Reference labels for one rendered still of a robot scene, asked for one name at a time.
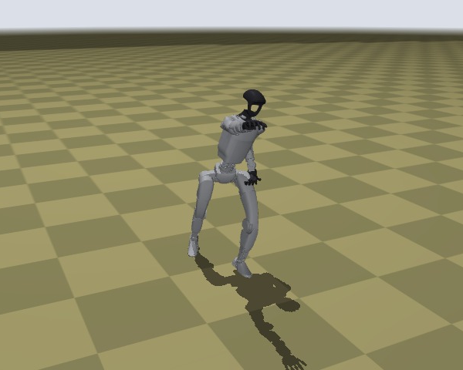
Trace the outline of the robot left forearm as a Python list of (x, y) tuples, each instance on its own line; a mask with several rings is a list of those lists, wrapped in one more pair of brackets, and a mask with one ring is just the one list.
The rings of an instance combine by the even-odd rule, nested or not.
[(253, 147), (249, 150), (247, 156), (245, 157), (245, 161), (247, 162), (248, 171), (255, 171), (256, 163), (254, 162), (254, 152)]

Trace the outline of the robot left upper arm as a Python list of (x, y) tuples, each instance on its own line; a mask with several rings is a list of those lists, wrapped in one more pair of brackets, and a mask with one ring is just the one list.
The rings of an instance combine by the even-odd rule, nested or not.
[[(259, 119), (258, 119), (258, 121), (261, 122), (261, 120), (259, 120)], [(264, 129), (264, 130), (262, 129), (262, 126), (261, 126), (261, 125), (260, 125), (260, 127), (261, 127), (261, 129), (259, 130), (259, 132), (258, 132), (256, 138), (259, 136), (259, 134), (261, 134), (261, 133), (263, 133), (263, 132), (265, 131), (265, 129)], [(251, 148), (252, 148), (252, 147), (251, 147)]]

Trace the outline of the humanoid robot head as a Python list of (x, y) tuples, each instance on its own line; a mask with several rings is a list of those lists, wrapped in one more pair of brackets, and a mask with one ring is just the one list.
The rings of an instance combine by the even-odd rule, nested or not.
[[(248, 101), (248, 109), (244, 109), (242, 113), (238, 114), (237, 116), (245, 116), (246, 119), (243, 119), (244, 121), (249, 120), (251, 117), (257, 116), (262, 108), (262, 106), (266, 103), (265, 97), (255, 89), (250, 89), (247, 90), (244, 94), (243, 97)], [(258, 109), (256, 112), (251, 111), (251, 106), (252, 105), (258, 105)], [(252, 119), (251, 119), (252, 120)]]

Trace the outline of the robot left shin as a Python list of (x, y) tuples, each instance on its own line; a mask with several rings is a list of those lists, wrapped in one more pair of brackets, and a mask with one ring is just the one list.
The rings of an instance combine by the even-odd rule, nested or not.
[(257, 228), (255, 228), (252, 232), (246, 232), (242, 229), (241, 236), (240, 236), (240, 250), (238, 253), (237, 262), (245, 262), (245, 259), (248, 256), (249, 251), (252, 249), (255, 240), (257, 238), (259, 231), (259, 224), (257, 224)]

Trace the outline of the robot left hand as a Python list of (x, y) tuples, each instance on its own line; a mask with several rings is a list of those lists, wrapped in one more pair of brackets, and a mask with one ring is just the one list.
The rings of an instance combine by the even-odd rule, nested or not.
[(255, 171), (248, 171), (249, 175), (250, 175), (250, 179), (248, 179), (248, 181), (245, 182), (245, 185), (251, 185), (252, 183), (252, 186), (257, 184), (257, 180), (261, 181), (262, 179), (261, 178), (258, 178), (257, 177), (257, 170), (255, 169)]

